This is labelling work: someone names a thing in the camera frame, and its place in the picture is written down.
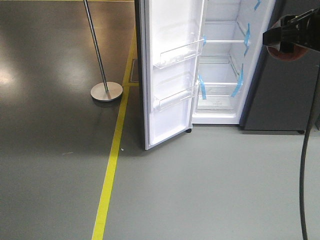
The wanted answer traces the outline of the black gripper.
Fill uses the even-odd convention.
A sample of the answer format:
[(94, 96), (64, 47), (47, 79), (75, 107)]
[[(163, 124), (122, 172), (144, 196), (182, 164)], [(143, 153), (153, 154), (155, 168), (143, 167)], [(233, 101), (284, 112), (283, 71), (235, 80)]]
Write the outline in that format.
[(275, 26), (263, 33), (262, 44), (281, 53), (293, 53), (295, 46), (319, 52), (320, 9), (298, 16), (282, 16)]

